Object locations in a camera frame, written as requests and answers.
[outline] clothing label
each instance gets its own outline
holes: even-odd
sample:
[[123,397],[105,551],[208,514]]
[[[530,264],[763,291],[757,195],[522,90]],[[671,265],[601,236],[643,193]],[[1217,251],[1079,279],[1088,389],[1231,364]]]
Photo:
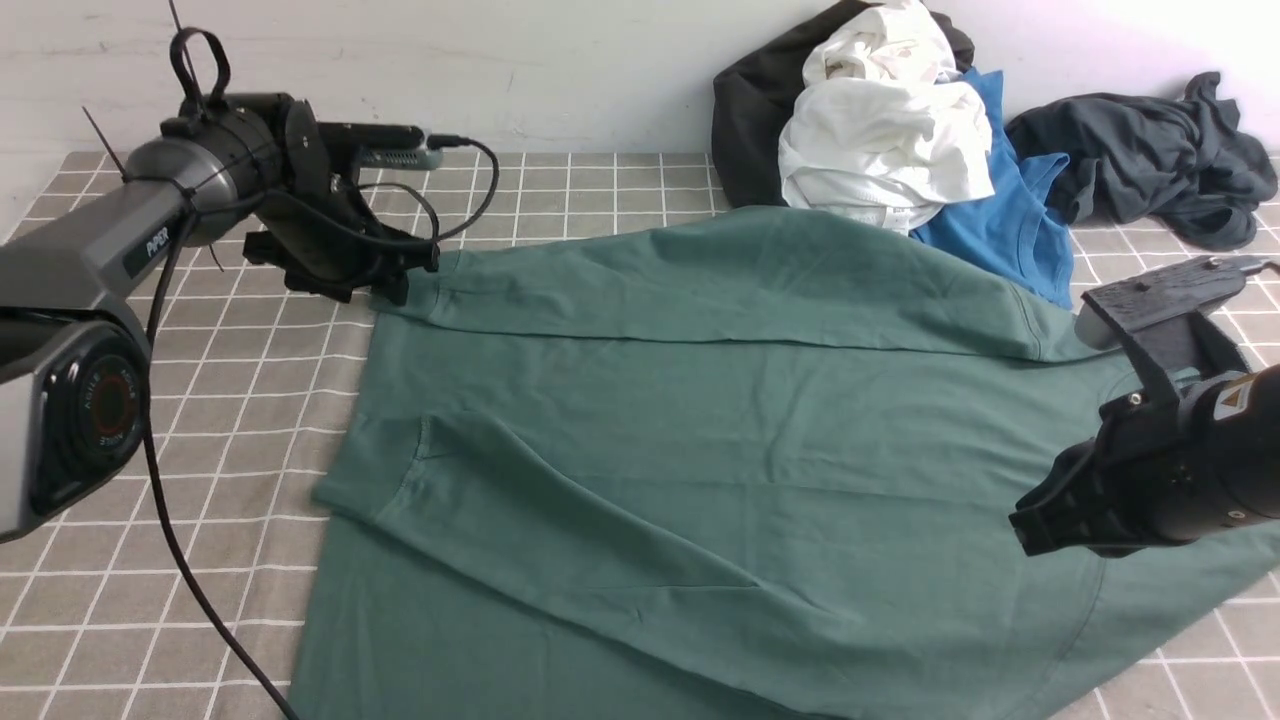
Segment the clothing label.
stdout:
[[908,208],[884,208],[884,229],[906,234],[911,229],[911,210]]
[[1249,393],[1253,391],[1253,375],[1228,383],[1213,404],[1213,419],[1226,420],[1249,409]]

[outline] blue t-shirt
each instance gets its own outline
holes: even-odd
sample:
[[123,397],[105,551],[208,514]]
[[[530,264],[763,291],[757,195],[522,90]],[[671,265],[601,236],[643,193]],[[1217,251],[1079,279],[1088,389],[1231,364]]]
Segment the blue t-shirt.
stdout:
[[963,79],[987,105],[996,195],[947,205],[911,237],[1070,307],[1071,240],[1057,213],[1044,208],[1068,156],[1056,152],[1019,161],[1005,135],[1004,73],[970,69]]

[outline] gray checkered tablecloth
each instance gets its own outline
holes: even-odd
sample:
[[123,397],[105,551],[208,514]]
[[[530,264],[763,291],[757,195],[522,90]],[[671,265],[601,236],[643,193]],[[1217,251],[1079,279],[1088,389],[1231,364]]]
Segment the gray checkered tablecloth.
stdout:
[[[695,222],[727,210],[705,155],[506,154],[489,214],[453,247],[486,250]],[[445,227],[484,195],[475,154],[379,179],[425,188]],[[119,181],[73,154],[18,232]],[[404,195],[371,204],[425,231]],[[1280,256],[1280,204],[1249,252]],[[291,295],[280,272],[241,259],[246,224],[187,250],[152,373],[155,427],[178,536],[214,605],[271,678],[288,684],[325,516],[310,502],[342,438],[372,328],[351,305]],[[1078,228],[1073,291],[1185,259],[1158,224]],[[131,305],[145,314],[151,283]],[[1219,320],[1258,366],[1280,363],[1280,279],[1251,284]],[[182,585],[136,460],[32,536],[0,546],[0,717],[274,717]],[[1265,578],[1061,719],[1274,720],[1280,715],[1280,582]]]

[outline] white wall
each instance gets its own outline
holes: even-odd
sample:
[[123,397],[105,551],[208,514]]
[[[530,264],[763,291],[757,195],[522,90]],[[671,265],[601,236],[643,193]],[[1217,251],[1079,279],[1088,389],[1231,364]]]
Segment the white wall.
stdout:
[[[233,90],[307,97],[323,119],[415,122],[520,150],[705,149],[710,77],[827,0],[179,0],[215,31]],[[1247,127],[1280,147],[1261,0],[933,0],[1007,76],[1010,113],[1069,94],[1170,92],[1225,72]],[[163,0],[6,0],[0,152],[122,146],[155,133],[178,87]]]

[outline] robotic arm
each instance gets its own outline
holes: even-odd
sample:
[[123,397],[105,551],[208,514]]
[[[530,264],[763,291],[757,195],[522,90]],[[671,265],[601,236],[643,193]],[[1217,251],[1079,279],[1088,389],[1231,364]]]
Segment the robotic arm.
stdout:
[[1280,519],[1280,366],[1248,374],[1207,316],[1267,266],[1198,258],[1084,293],[1076,334],[1119,345],[1142,388],[1103,405],[1098,434],[1018,502],[1009,519],[1028,555],[1124,557]]
[[[209,95],[182,61],[197,35],[218,64]],[[475,217],[431,238],[388,227],[356,184],[360,169],[429,170],[443,147],[476,145],[494,164],[489,197],[497,187],[497,159],[475,141],[321,123],[284,94],[228,95],[227,55],[201,29],[179,31],[169,50],[184,100],[129,155],[124,184],[0,249],[0,542],[93,492],[138,450],[151,341],[125,297],[169,252],[256,214],[266,231],[248,234],[244,256],[282,268],[289,290],[346,302],[370,287],[403,304],[407,270],[436,270],[438,241]]]

